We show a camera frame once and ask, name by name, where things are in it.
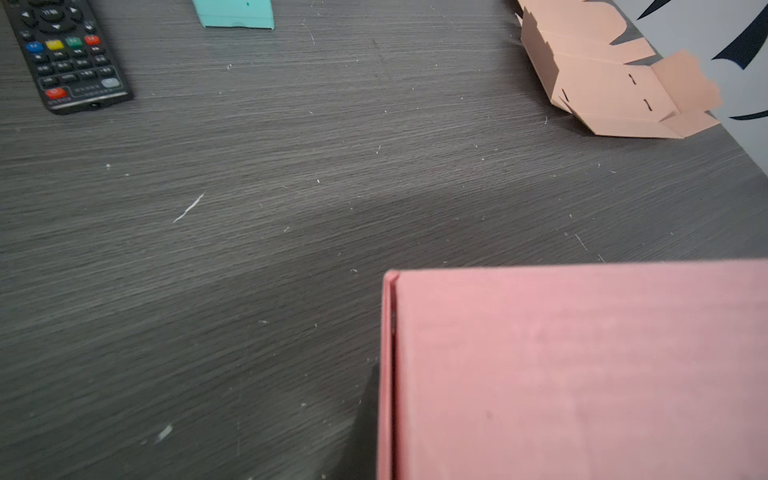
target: pink box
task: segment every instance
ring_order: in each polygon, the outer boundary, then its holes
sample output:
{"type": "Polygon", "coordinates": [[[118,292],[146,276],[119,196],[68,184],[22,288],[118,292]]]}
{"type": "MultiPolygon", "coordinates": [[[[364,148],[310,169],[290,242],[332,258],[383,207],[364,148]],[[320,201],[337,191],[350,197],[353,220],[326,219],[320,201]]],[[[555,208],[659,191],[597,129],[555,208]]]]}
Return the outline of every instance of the pink box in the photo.
{"type": "Polygon", "coordinates": [[[379,480],[768,478],[768,260],[389,272],[379,480]]]}

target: remote control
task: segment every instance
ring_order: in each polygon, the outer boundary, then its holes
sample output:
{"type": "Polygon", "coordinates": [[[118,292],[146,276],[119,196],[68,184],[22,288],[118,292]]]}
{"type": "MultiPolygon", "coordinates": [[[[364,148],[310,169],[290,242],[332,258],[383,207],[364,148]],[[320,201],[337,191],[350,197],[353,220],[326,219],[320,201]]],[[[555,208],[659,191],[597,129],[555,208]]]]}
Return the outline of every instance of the remote control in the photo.
{"type": "Polygon", "coordinates": [[[87,0],[2,0],[45,107],[97,110],[133,98],[87,0]]]}

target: black leaf-shaped marking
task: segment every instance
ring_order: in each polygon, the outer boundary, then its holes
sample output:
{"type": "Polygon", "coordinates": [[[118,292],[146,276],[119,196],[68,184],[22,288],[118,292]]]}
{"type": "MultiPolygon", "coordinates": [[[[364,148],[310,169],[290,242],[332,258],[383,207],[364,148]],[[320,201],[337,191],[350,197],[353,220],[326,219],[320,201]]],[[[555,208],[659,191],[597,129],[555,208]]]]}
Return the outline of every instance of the black leaf-shaped marking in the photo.
{"type": "Polygon", "coordinates": [[[731,60],[743,70],[765,45],[766,38],[768,38],[768,5],[750,23],[750,26],[746,27],[741,35],[736,37],[736,40],[732,41],[722,52],[715,55],[713,60],[718,58],[731,60]]]}
{"type": "Polygon", "coordinates": [[[739,117],[731,117],[734,120],[756,120],[757,118],[768,117],[768,110],[757,112],[756,114],[740,115],[739,117]]]}
{"type": "Polygon", "coordinates": [[[642,15],[637,17],[637,20],[640,20],[643,17],[647,17],[648,15],[652,14],[659,8],[665,6],[667,3],[671,2],[672,0],[654,0],[653,3],[651,3],[648,8],[645,9],[645,12],[643,12],[642,15]]]}

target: gray button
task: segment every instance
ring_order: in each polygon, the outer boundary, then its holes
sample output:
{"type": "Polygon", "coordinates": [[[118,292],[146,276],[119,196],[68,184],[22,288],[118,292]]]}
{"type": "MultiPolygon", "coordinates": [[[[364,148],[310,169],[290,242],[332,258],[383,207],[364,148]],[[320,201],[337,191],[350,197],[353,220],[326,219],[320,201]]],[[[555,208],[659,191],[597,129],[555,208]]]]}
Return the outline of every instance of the gray button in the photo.
{"type": "Polygon", "coordinates": [[[120,86],[120,81],[116,78],[105,78],[101,81],[101,84],[106,88],[117,88],[120,86]]]}

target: teal box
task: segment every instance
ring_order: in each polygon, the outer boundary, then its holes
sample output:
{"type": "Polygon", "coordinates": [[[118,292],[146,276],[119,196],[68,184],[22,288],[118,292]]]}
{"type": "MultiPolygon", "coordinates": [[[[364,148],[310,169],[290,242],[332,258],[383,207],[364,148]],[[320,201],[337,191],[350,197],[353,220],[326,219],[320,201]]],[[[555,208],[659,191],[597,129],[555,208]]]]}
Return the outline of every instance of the teal box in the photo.
{"type": "Polygon", "coordinates": [[[271,0],[192,0],[204,27],[275,28],[271,0]]]}

